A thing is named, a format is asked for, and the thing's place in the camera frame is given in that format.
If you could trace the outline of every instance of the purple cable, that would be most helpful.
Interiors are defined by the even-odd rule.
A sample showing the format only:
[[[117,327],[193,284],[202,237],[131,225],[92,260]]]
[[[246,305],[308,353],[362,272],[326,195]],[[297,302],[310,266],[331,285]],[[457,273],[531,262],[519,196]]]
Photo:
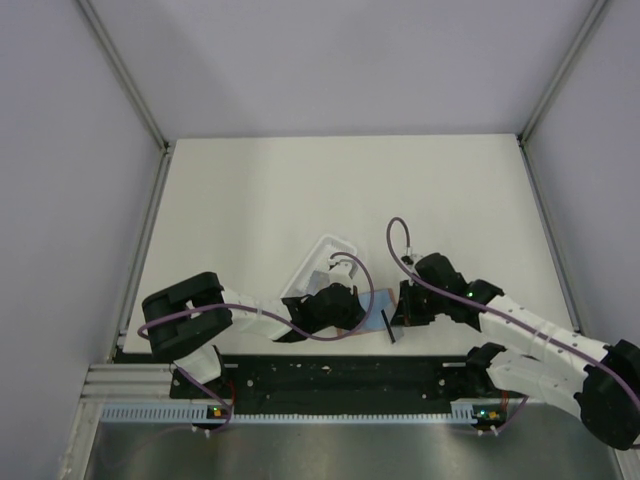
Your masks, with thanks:
[[[229,428],[229,425],[231,424],[231,420],[233,419],[233,405],[229,405],[219,395],[217,395],[213,391],[209,390],[207,387],[205,387],[200,382],[198,382],[195,378],[193,378],[191,375],[189,375],[189,373],[186,370],[184,370],[183,368],[181,368],[181,367],[176,365],[176,369],[189,382],[191,382],[193,385],[198,387],[200,390],[202,390],[205,394],[207,394],[208,396],[210,396],[214,400],[218,401],[218,403],[220,403],[220,405],[222,405],[229,412],[229,414],[225,418],[224,423],[222,423],[218,428],[216,428],[215,430],[212,430],[212,431],[214,433],[220,433],[223,430],[226,430],[227,428]],[[160,430],[158,433],[156,433],[154,435],[151,435],[149,438],[144,440],[140,445],[135,447],[133,449],[133,451],[130,452],[129,455],[127,455],[125,458],[123,458],[122,460],[119,460],[117,462],[108,461],[104,456],[104,449],[101,449],[100,450],[100,460],[102,461],[102,464],[107,469],[115,470],[116,468],[120,468],[121,466],[129,463],[136,455],[138,455],[142,450],[144,450],[151,443],[155,442],[158,438],[163,437],[167,433],[177,432],[177,431],[180,431],[180,430],[191,430],[191,427],[186,426],[186,425],[173,425],[171,427],[168,427],[168,428],[165,428],[163,430]]]
[[[262,315],[264,315],[265,317],[269,317],[269,318],[272,318],[274,320],[277,320],[280,323],[284,323],[289,328],[291,328],[293,331],[299,333],[300,335],[302,335],[305,338],[310,338],[311,340],[317,340],[319,342],[335,342],[336,340],[342,340],[343,338],[350,337],[351,335],[356,333],[360,328],[362,328],[364,326],[365,323],[367,323],[367,320],[369,319],[369,315],[371,315],[371,311],[373,310],[373,301],[374,301],[373,300],[373,297],[374,297],[373,280],[371,280],[371,275],[369,274],[369,271],[367,270],[367,267],[364,266],[364,264],[360,261],[360,259],[358,257],[356,257],[355,255],[352,255],[350,253],[347,253],[347,252],[336,252],[333,255],[331,255],[331,257],[329,257],[329,258],[333,259],[334,257],[337,257],[337,256],[349,257],[351,260],[356,262],[358,264],[358,266],[362,269],[362,272],[367,277],[367,282],[369,283],[369,292],[370,292],[371,296],[369,297],[369,306],[367,307],[367,312],[364,314],[364,317],[362,317],[362,320],[360,320],[360,323],[358,323],[358,325],[356,325],[353,330],[349,330],[348,332],[345,332],[345,333],[343,333],[341,335],[338,335],[336,337],[318,337],[318,336],[313,335],[311,333],[305,332],[300,327],[294,325],[293,323],[291,323],[286,318],[283,318],[280,315],[276,315],[275,313],[268,312],[266,310],[262,310],[261,311]],[[217,310],[219,308],[229,308],[229,309],[232,309],[232,310],[243,310],[245,312],[251,312],[251,313],[258,313],[259,312],[259,310],[257,308],[248,307],[246,305],[240,305],[240,304],[237,304],[237,303],[216,303],[216,304],[213,304],[213,305],[204,305],[202,307],[192,308],[190,310],[183,310],[182,312],[172,313],[171,315],[167,315],[165,317],[158,318],[156,320],[151,320],[150,322],[145,323],[144,325],[142,325],[138,329],[138,335],[141,336],[142,338],[148,340],[149,336],[145,333],[146,330],[158,327],[160,325],[164,325],[165,323],[173,322],[174,320],[177,320],[177,319],[183,318],[183,317],[187,317],[187,316],[189,316],[191,314],[194,314],[194,313],[210,312],[212,310]]]
[[[389,224],[387,225],[387,247],[389,248],[389,253],[391,254],[391,257],[393,258],[393,260],[398,264],[398,266],[400,267],[400,269],[406,273],[409,278],[411,278],[414,282],[416,282],[418,285],[423,286],[424,288],[431,290],[432,292],[435,292],[439,295],[442,295],[443,297],[447,297],[450,298],[451,300],[455,300],[456,302],[462,303],[464,305],[468,305],[469,307],[473,307],[477,310],[480,310],[481,312],[488,312],[488,313],[492,313],[498,317],[504,318],[505,320],[508,320],[509,322],[512,322],[514,325],[522,328],[523,330],[526,330],[527,332],[533,334],[533,335],[537,335],[538,337],[540,337],[541,339],[545,340],[546,342],[549,342],[552,345],[555,345],[556,347],[562,348],[564,350],[566,350],[569,353],[572,353],[573,355],[575,355],[578,358],[581,358],[582,360],[584,360],[587,363],[590,363],[591,365],[594,365],[595,367],[599,368],[600,370],[602,370],[603,372],[605,372],[606,374],[610,375],[617,383],[618,385],[620,385],[620,387],[622,387],[622,389],[625,391],[625,393],[629,396],[629,398],[631,399],[631,401],[633,402],[633,404],[636,406],[636,408],[638,410],[640,410],[640,399],[638,398],[638,396],[635,394],[635,392],[633,391],[633,389],[629,386],[629,384],[627,382],[624,381],[624,379],[618,375],[616,372],[614,372],[613,370],[611,370],[609,367],[607,367],[606,365],[603,365],[602,363],[600,363],[598,360],[596,360],[595,358],[581,352],[580,350],[573,348],[570,345],[567,345],[559,340],[556,340],[555,338],[549,337],[548,335],[539,332],[538,330],[536,330],[533,327],[530,327],[529,325],[527,325],[526,323],[518,320],[517,318],[501,312],[500,310],[497,310],[495,308],[489,307],[487,305],[483,305],[481,303],[478,302],[474,302],[473,300],[469,300],[468,298],[465,297],[460,297],[458,295],[455,295],[453,293],[447,292],[446,290],[442,290],[441,288],[435,287],[427,282],[425,282],[424,280],[422,280],[420,277],[418,277],[417,275],[414,275],[411,270],[409,270],[404,263],[402,263],[402,261],[398,258],[398,255],[396,255],[395,251],[393,250],[393,245],[391,243],[391,228],[393,227],[393,224],[399,222],[403,227],[405,232],[409,231],[409,227],[407,226],[407,223],[400,217],[394,217],[389,221]],[[410,247],[411,245],[409,244],[409,236],[407,235],[407,248]]]

